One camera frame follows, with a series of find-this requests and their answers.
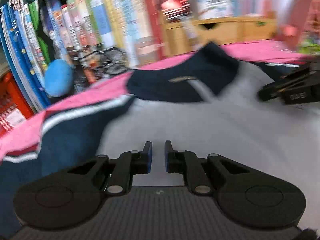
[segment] pink tablecloth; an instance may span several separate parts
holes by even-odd
[[[285,63],[306,56],[285,50],[281,43],[273,40],[233,43],[223,45],[222,47],[229,55],[247,61]],[[154,70],[169,68],[183,62],[191,55],[192,53],[171,57],[145,65],[142,69]],[[121,74],[85,92],[66,98],[28,119],[0,139],[0,160],[8,153],[11,155],[20,155],[35,150],[39,142],[40,127],[47,113],[89,105],[125,94],[127,92],[125,85],[129,77],[130,73]]]

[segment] blue ball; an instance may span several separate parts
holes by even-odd
[[[73,84],[73,69],[62,59],[56,59],[44,74],[44,89],[52,97],[67,94]]]

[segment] black device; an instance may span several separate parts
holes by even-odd
[[[132,186],[135,174],[150,172],[151,142],[118,159],[99,155],[22,186],[13,204],[24,226],[11,239],[293,240],[301,234],[306,200],[296,186],[218,154],[198,158],[170,141],[164,149],[167,172],[183,174],[184,186]]]
[[[320,101],[320,60],[316,58],[263,86],[258,92],[261,101],[281,98],[285,105]]]

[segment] silver screw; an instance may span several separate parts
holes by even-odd
[[[199,186],[195,187],[195,192],[197,192],[199,194],[206,194],[210,191],[211,191],[210,187],[208,187],[206,185],[199,185]]]
[[[111,194],[117,194],[123,191],[123,188],[119,185],[112,185],[107,188],[107,191]]]

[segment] red book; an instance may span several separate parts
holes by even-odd
[[[158,46],[158,56],[159,59],[164,58],[164,44],[162,40],[162,34],[161,34],[161,27],[159,23],[159,15],[158,11],[156,10],[156,5],[154,3],[154,0],[145,0],[147,11],[150,18],[150,25],[154,36],[155,44]]]

